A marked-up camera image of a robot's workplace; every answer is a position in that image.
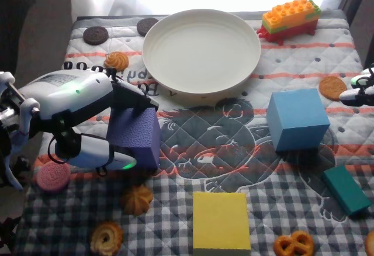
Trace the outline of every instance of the floor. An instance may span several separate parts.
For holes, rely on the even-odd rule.
[[[368,17],[374,16],[374,12],[368,9],[372,9],[372,0],[363,0],[351,27],[362,62],[374,33],[374,17]],[[61,68],[71,25],[70,0],[36,0],[27,15],[20,37],[16,87],[22,87],[47,72]],[[22,151],[30,162],[37,157],[40,141],[41,134],[33,138]],[[24,193],[25,190],[19,193],[8,186],[0,188],[3,200],[0,204],[0,231],[1,223],[8,216],[14,219],[22,214]],[[0,255],[2,253],[9,253],[6,246],[0,248]]]

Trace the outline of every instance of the building block toy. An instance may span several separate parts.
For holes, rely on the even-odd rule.
[[[321,178],[348,216],[371,205],[344,165],[324,171]]]
[[[158,168],[161,129],[154,108],[112,109],[106,139],[115,148],[129,149],[137,160],[135,168]]]
[[[249,255],[244,193],[193,193],[193,255]]]
[[[312,0],[295,0],[278,5],[262,15],[257,33],[267,41],[283,44],[283,39],[302,33],[314,35],[321,9]]]
[[[315,88],[273,92],[266,118],[275,151],[317,148],[330,126]]]

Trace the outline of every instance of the plate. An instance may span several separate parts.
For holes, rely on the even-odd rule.
[[[212,94],[244,82],[261,45],[255,31],[227,12],[194,9],[167,16],[147,33],[143,61],[174,92]]]

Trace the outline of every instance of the checkered pattern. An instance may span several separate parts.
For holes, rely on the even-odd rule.
[[[139,217],[122,214],[122,190],[139,182],[132,172],[99,178],[73,168],[72,181],[59,194],[46,195],[31,184],[18,226],[16,255],[89,254],[89,235],[103,220],[119,223],[124,231],[120,255],[191,255],[193,191],[247,194],[252,256],[273,255],[274,240],[295,230],[312,235],[315,255],[365,255],[363,240],[374,228],[372,208],[361,218],[347,218],[320,176],[346,164],[374,202],[373,111],[350,109],[321,97],[331,126],[318,152],[281,155],[274,152],[265,118],[273,91],[315,88],[326,74],[339,75],[349,84],[360,72],[346,21],[320,19],[315,36],[297,36],[285,41],[286,47],[261,41],[260,62],[240,91],[219,101],[201,99],[202,104],[182,106],[173,99],[174,92],[147,74],[136,20],[107,27],[109,39],[99,46],[85,44],[85,27],[75,28],[66,59],[91,67],[102,65],[105,53],[126,51],[130,66],[123,77],[147,84],[149,95],[160,103],[160,169],[146,181],[154,193],[149,211]],[[98,23],[105,26],[106,21]],[[254,29],[261,25],[258,20],[247,23]],[[105,137],[109,114],[103,111],[78,128]],[[50,134],[43,135],[35,172],[48,161],[50,139]]]

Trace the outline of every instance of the yellow block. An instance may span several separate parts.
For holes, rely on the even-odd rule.
[[[262,18],[271,29],[282,26],[294,27],[304,24],[305,16],[313,13],[314,10],[315,7],[308,0],[294,0],[275,6],[271,12],[263,14]]]
[[[251,240],[244,193],[193,193],[193,254],[205,255],[201,249],[248,254]]]

